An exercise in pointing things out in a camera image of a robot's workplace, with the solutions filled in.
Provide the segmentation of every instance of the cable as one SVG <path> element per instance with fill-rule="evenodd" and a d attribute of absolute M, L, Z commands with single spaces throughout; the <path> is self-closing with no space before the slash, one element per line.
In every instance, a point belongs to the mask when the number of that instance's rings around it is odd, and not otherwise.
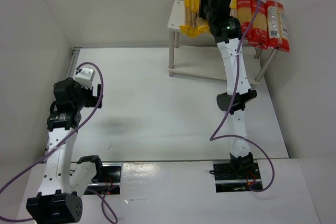
<path fill-rule="evenodd" d="M 251 174 L 252 175 L 252 177 L 253 177 L 253 182 L 250 184 L 251 186 L 256 182 L 256 180 L 257 180 L 257 177 L 249 170 L 248 171 L 248 174 Z"/>
<path fill-rule="evenodd" d="M 116 188 L 117 186 L 113 186 L 111 187 L 110 189 L 108 189 L 105 193 L 104 193 L 104 196 L 102 197 L 98 192 L 90 189 L 90 188 L 87 188 L 86 191 L 89 191 L 90 193 L 93 193 L 95 195 L 97 195 L 100 199 L 101 199 L 101 211 L 103 212 L 105 218 L 112 224 L 117 224 L 118 223 L 118 218 L 117 218 L 117 215 L 114 213 L 114 211 L 112 210 L 112 208 L 110 207 L 110 205 L 106 202 L 105 200 L 105 196 L 110 192 L 112 191 L 114 188 Z M 107 206 L 107 208 L 110 210 L 110 212 L 113 214 L 114 218 L 115 218 L 115 222 L 112 221 L 106 214 L 105 212 L 105 209 L 104 209 L 104 204 Z"/>
<path fill-rule="evenodd" d="M 92 116 L 95 114 L 96 110 L 98 109 L 101 100 L 103 98 L 103 90 L 104 90 L 104 81 L 103 81 L 103 75 L 100 71 L 100 69 L 98 68 L 98 66 L 92 62 L 84 62 L 82 64 L 80 64 L 77 69 L 79 69 L 80 67 L 82 67 L 83 65 L 91 65 L 93 66 L 100 77 L 100 84 L 101 84 L 101 89 L 100 89 L 100 93 L 99 93 L 99 98 L 98 98 L 98 102 L 96 104 L 96 106 L 93 108 L 92 112 L 89 114 L 89 116 L 77 127 L 75 128 L 74 131 L 72 131 L 69 135 L 67 135 L 65 138 L 62 139 L 62 141 L 60 141 L 56 147 L 54 147 L 53 149 L 51 149 L 45 156 L 41 157 L 38 161 L 34 162 L 33 164 L 29 165 L 27 168 L 25 168 L 22 172 L 18 173 L 16 176 L 14 176 L 10 181 L 8 181 L 1 189 L 0 189 L 0 195 L 2 194 L 2 192 L 11 184 L 13 183 L 15 180 L 17 180 L 18 178 L 20 178 L 23 174 L 25 174 L 27 171 L 29 171 L 30 169 L 32 169 L 33 167 L 35 167 L 36 165 L 40 164 L 42 161 L 46 160 L 47 158 L 49 158 L 58 147 L 60 147 L 67 139 L 69 139 L 72 135 L 74 135 L 76 132 L 78 132 L 91 118 Z M 14 220 L 14 219 L 8 219 L 5 218 L 3 216 L 0 216 L 0 220 L 2 221 L 7 221 L 10 223 L 16 223 L 16 222 L 27 222 L 27 221 L 31 221 L 34 220 L 33 218 L 28 218 L 28 219 L 21 219 L 21 220 Z"/>
<path fill-rule="evenodd" d="M 241 37 L 241 40 L 240 40 L 240 42 L 239 42 L 239 44 L 238 44 L 238 48 L 237 48 L 237 56 L 236 56 L 236 58 L 237 58 L 236 83 L 235 83 L 235 87 L 234 87 L 234 90 L 233 90 L 233 94 L 232 94 L 232 97 L 231 97 L 231 101 L 230 101 L 229 107 L 228 107 L 228 109 L 227 109 L 227 111 L 226 111 L 226 113 L 225 113 L 225 115 L 224 115 L 223 120 L 222 120 L 221 123 L 219 124 L 218 128 L 215 130 L 214 134 L 212 134 L 212 136 L 210 137 L 210 141 L 214 141 L 214 140 L 217 140 L 217 139 L 220 139 L 220 138 L 226 138 L 226 137 L 235 137 L 235 138 L 243 139 L 243 140 L 245 140 L 246 142 L 248 142 L 248 143 L 254 145 L 255 147 L 257 147 L 257 148 L 258 148 L 258 149 L 259 149 L 259 150 L 266 156 L 266 158 L 267 158 L 267 160 L 268 160 L 268 162 L 269 162 L 269 164 L 270 164 L 270 166 L 271 166 L 271 168 L 272 168 L 272 179 L 271 179 L 270 183 L 268 184 L 268 186 L 266 186 L 266 187 L 265 187 L 264 189 L 262 189 L 262 190 L 254 190 L 254 189 L 252 189 L 251 186 L 250 186 L 249 189 L 250 189 L 251 191 L 258 192 L 258 193 L 259 193 L 259 192 L 262 192 L 262 191 L 266 191 L 266 190 L 273 184 L 273 182 L 274 182 L 275 170 L 274 170 L 274 166 L 273 166 L 272 160 L 268 157 L 268 155 L 266 154 L 266 152 L 265 152 L 259 145 L 257 145 L 256 143 L 252 142 L 251 140 L 248 140 L 247 138 L 244 138 L 244 137 L 242 137 L 242 136 L 238 136 L 238 135 L 224 135 L 224 136 L 217 136 L 217 137 L 216 137 L 216 135 L 217 135 L 218 131 L 220 131 L 220 129 L 221 129 L 222 126 L 224 125 L 224 123 L 225 123 L 225 121 L 226 121 L 227 117 L 229 116 L 230 111 L 231 111 L 231 109 L 232 109 L 232 106 L 233 106 L 233 103 L 234 103 L 234 100 L 235 100 L 235 97 L 236 97 L 236 92 L 237 92 L 237 88 L 238 88 L 238 83 L 239 83 L 239 52 L 240 52 L 240 48 L 241 48 L 241 46 L 242 46 L 242 44 L 243 44 L 243 41 L 244 41 L 244 39 L 245 39 L 245 37 L 246 37 L 248 31 L 249 31 L 249 30 L 251 29 L 251 27 L 252 27 L 254 20 L 255 20 L 256 17 L 257 17 L 257 14 L 258 14 L 259 9 L 260 9 L 260 5 L 261 5 L 261 0 L 258 0 L 257 9 L 256 9 L 256 11 L 255 11 L 255 13 L 254 13 L 254 15 L 253 15 L 253 18 L 252 18 L 250 24 L 248 25 L 246 31 L 244 32 L 243 36 Z"/>
<path fill-rule="evenodd" d="M 110 181 L 111 181 L 111 187 L 113 186 L 113 183 L 112 183 L 112 177 L 111 175 L 109 174 L 109 177 L 110 177 Z"/>

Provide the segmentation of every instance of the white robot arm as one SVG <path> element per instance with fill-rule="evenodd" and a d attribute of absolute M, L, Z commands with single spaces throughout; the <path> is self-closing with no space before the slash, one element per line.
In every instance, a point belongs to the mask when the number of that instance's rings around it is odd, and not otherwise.
<path fill-rule="evenodd" d="M 227 92 L 217 96 L 219 108 L 226 112 L 234 92 L 237 77 L 237 57 L 239 57 L 239 82 L 234 104 L 227 118 L 232 134 L 246 137 L 245 104 L 257 96 L 255 90 L 247 80 L 243 59 L 243 52 L 237 52 L 238 44 L 242 38 L 240 23 L 237 18 L 230 16 L 231 0 L 201 0 L 198 15 L 207 19 L 210 32 L 214 36 L 224 62 Z M 253 156 L 249 144 L 235 138 L 232 141 L 231 164 L 236 174 L 246 172 L 253 164 Z"/>
<path fill-rule="evenodd" d="M 79 125 L 80 110 L 94 107 L 98 97 L 93 96 L 92 81 L 95 71 L 80 69 L 75 79 L 67 78 L 54 85 L 56 101 L 50 107 L 47 125 L 49 151 Z M 82 157 L 70 176 L 72 149 L 77 133 L 47 159 L 44 177 L 37 197 L 29 198 L 26 208 L 38 224 L 78 222 L 82 216 L 82 196 L 90 181 L 101 175 L 99 156 Z"/>

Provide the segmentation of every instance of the white floor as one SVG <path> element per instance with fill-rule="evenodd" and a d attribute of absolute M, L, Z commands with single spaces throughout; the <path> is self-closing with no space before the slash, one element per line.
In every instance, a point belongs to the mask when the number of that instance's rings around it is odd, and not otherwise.
<path fill-rule="evenodd" d="M 82 49 L 77 65 L 97 64 L 104 76 L 103 108 L 80 130 L 72 161 L 99 155 L 103 161 L 229 159 L 230 142 L 209 138 L 223 118 L 216 96 L 226 82 L 175 74 L 168 48 Z M 96 75 L 95 86 L 99 83 Z M 271 158 L 288 158 L 265 84 L 247 104 L 248 137 Z M 91 109 L 83 109 L 85 118 Z M 231 133 L 223 127 L 223 134 Z M 265 158 L 252 147 L 254 158 Z"/>
<path fill-rule="evenodd" d="M 208 173 L 210 161 L 124 163 L 120 195 L 107 196 L 107 201 L 119 224 L 319 224 L 299 162 L 273 162 L 275 181 L 263 193 L 216 193 L 214 177 Z M 266 160 L 258 163 L 266 185 L 270 166 Z M 36 196 L 44 168 L 44 164 L 33 168 L 18 218 L 29 217 L 26 199 Z M 79 223 L 108 223 L 100 205 L 97 196 L 83 196 Z"/>

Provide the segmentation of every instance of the product label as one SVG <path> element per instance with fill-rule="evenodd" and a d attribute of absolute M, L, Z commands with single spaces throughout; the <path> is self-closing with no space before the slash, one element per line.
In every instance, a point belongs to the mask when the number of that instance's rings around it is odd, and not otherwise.
<path fill-rule="evenodd" d="M 237 0 L 237 9 L 243 7 L 251 8 L 251 0 Z"/>
<path fill-rule="evenodd" d="M 281 20 L 282 37 L 288 40 L 286 17 L 283 12 L 280 11 L 279 13 L 280 13 L 280 20 Z"/>
<path fill-rule="evenodd" d="M 254 14 L 257 10 L 258 0 L 251 0 L 251 6 L 252 6 L 252 13 Z M 266 4 L 261 1 L 259 13 L 266 16 Z"/>
<path fill-rule="evenodd" d="M 268 14 L 268 32 L 269 38 L 279 38 L 279 24 L 277 19 L 277 8 L 269 6 L 267 9 Z"/>

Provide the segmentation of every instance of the spaghetti package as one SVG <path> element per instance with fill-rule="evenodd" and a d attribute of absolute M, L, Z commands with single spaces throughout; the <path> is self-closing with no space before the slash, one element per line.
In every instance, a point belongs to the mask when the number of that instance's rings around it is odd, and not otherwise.
<path fill-rule="evenodd" d="M 278 3 L 268 0 L 266 1 L 267 17 L 268 17 L 268 41 L 267 44 L 271 48 L 280 47 L 282 44 L 280 17 L 278 12 Z"/>
<path fill-rule="evenodd" d="M 239 19 L 241 32 L 244 33 L 252 20 L 251 0 L 237 0 L 237 18 Z M 252 37 L 252 30 L 250 29 L 246 38 L 250 40 Z"/>
<path fill-rule="evenodd" d="M 252 16 L 257 10 L 258 1 L 251 0 Z M 267 49 L 267 18 L 266 4 L 261 3 L 259 12 L 253 22 L 252 38 L 249 40 L 249 45 L 261 49 Z"/>
<path fill-rule="evenodd" d="M 280 18 L 280 35 L 282 39 L 281 46 L 279 50 L 289 52 L 289 40 L 288 40 L 288 32 L 287 32 L 287 22 L 284 13 L 284 6 L 278 3 L 278 14 Z"/>

